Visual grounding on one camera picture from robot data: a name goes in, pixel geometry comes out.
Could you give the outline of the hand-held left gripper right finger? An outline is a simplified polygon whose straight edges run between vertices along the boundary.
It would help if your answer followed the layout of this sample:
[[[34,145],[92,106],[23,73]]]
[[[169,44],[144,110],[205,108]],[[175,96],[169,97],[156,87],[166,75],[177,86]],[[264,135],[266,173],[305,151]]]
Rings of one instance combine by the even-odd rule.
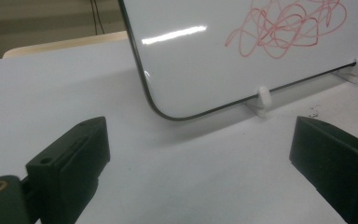
[[[358,224],[358,138],[299,117],[289,159],[348,224]]]

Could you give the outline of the wooden table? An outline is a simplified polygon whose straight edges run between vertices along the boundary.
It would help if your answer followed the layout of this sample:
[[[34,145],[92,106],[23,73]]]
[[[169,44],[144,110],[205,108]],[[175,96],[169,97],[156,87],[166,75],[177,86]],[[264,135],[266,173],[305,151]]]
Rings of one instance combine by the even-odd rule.
[[[34,53],[45,52],[45,51],[53,51],[57,49],[69,49],[69,48],[99,44],[104,42],[119,41],[127,38],[128,38],[128,34],[126,31],[120,31],[120,32],[115,32],[105,35],[80,37],[75,39],[10,49],[4,53],[3,57],[4,58],[18,57],[22,55],[34,54]]]

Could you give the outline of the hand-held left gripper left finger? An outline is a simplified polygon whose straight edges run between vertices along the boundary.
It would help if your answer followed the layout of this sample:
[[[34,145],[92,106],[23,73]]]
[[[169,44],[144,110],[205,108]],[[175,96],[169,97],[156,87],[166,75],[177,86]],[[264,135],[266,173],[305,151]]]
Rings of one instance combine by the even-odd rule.
[[[26,164],[39,193],[43,224],[74,224],[94,196],[110,161],[106,119],[78,123]]]

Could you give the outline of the white whiteboard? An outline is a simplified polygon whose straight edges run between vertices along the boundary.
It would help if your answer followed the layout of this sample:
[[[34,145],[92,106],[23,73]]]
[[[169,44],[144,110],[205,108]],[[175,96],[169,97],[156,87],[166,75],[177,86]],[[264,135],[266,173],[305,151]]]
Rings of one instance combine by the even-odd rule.
[[[358,0],[118,0],[149,104],[192,119],[355,63]]]

